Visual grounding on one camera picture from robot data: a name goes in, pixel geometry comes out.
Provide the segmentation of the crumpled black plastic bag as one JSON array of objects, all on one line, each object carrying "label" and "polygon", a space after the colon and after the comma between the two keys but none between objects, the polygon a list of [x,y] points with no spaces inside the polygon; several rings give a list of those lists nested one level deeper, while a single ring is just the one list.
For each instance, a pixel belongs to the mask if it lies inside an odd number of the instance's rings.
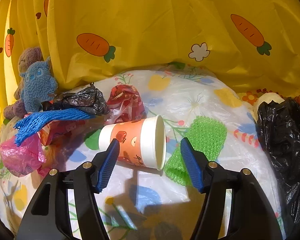
[{"label": "crumpled black plastic bag", "polygon": [[110,110],[102,92],[94,83],[78,92],[66,92],[56,95],[50,101],[42,102],[43,111],[76,108],[93,115],[108,115]]}]

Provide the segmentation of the orange white paper cup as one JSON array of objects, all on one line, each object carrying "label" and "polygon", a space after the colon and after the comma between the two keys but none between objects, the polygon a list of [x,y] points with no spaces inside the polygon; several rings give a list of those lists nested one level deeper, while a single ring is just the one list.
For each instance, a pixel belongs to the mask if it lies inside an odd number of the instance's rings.
[{"label": "orange white paper cup", "polygon": [[113,139],[120,145],[117,161],[159,171],[163,169],[166,133],[160,115],[104,126],[98,138],[99,149],[106,150]]}]

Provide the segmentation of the red white plastic wrapper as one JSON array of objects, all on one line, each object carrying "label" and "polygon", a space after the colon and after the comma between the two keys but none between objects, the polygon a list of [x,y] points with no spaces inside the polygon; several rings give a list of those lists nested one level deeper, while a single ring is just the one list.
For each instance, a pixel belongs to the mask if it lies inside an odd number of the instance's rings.
[{"label": "red white plastic wrapper", "polygon": [[146,117],[141,96],[133,85],[120,84],[113,87],[107,105],[110,116],[106,125],[138,121]]}]

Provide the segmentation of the black trash bag bin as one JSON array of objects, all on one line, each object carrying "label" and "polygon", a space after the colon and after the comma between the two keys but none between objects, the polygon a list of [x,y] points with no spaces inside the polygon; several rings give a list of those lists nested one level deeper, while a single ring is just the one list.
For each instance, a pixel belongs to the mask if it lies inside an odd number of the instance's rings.
[{"label": "black trash bag bin", "polygon": [[287,239],[300,239],[300,104],[292,98],[263,102],[256,130],[271,161],[279,189]]}]

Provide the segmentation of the floral white bed sheet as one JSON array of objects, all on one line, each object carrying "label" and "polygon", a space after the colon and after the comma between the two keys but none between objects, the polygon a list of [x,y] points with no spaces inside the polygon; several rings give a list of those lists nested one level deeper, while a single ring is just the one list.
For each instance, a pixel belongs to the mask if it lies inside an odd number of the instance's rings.
[{"label": "floral white bed sheet", "polygon": [[[115,85],[133,85],[141,95],[148,117],[160,115],[165,124],[166,155],[170,157],[196,117],[208,116],[227,129],[217,162],[228,170],[249,168],[282,224],[277,181],[258,143],[250,107],[206,70],[171,67],[121,73],[95,85],[105,98]],[[10,139],[15,120],[0,129],[0,144]],[[0,156],[0,219],[13,232],[41,182],[37,172],[15,177]],[[111,239],[189,239],[204,196],[191,186],[170,180],[154,169],[118,164],[108,186],[96,195],[97,205]]]}]

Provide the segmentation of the cream round object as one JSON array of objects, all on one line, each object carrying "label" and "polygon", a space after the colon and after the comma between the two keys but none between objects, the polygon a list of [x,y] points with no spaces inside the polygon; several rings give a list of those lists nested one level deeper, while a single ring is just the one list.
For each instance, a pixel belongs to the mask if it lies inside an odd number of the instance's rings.
[{"label": "cream round object", "polygon": [[261,103],[266,102],[266,103],[270,103],[270,102],[275,102],[275,103],[282,103],[284,102],[284,99],[279,96],[276,93],[273,92],[269,92],[269,93],[265,93],[262,96],[260,96],[257,101],[254,104],[254,114],[257,116],[257,111],[258,111],[258,107],[260,106]]}]

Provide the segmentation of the blue plush monster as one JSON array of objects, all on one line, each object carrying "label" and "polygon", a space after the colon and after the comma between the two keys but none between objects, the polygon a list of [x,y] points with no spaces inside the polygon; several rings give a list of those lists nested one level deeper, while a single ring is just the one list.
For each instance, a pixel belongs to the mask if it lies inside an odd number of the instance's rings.
[{"label": "blue plush monster", "polygon": [[20,98],[27,113],[39,112],[42,102],[53,99],[58,84],[51,69],[51,57],[48,56],[45,61],[31,64],[26,72],[20,74],[24,81]]}]

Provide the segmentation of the pink plastic bag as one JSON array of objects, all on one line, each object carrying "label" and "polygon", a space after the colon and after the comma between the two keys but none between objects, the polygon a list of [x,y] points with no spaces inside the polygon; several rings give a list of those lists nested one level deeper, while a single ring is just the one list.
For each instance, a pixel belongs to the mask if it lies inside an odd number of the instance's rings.
[{"label": "pink plastic bag", "polygon": [[45,177],[49,168],[44,167],[47,159],[40,139],[34,134],[25,139],[20,146],[15,144],[15,136],[0,144],[3,165],[16,177],[24,177],[36,171]]}]

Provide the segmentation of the green foam net sleeve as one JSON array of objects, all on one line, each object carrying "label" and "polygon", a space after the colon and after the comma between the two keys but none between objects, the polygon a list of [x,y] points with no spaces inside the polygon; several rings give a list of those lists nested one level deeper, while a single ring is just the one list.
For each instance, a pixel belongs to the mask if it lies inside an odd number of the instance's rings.
[{"label": "green foam net sleeve", "polygon": [[[204,153],[209,161],[215,161],[224,146],[227,132],[222,122],[207,116],[197,116],[186,130],[185,137],[195,150]],[[164,172],[170,180],[179,185],[191,185],[179,144],[166,162]]]}]

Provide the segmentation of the yellow carrot print curtain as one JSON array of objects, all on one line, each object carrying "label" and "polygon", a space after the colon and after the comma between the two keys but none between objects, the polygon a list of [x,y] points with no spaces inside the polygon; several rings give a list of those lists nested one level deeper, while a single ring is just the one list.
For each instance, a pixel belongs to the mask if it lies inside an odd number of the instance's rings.
[{"label": "yellow carrot print curtain", "polygon": [[250,104],[265,92],[300,103],[300,0],[0,0],[0,126],[30,47],[60,89],[176,63]]}]

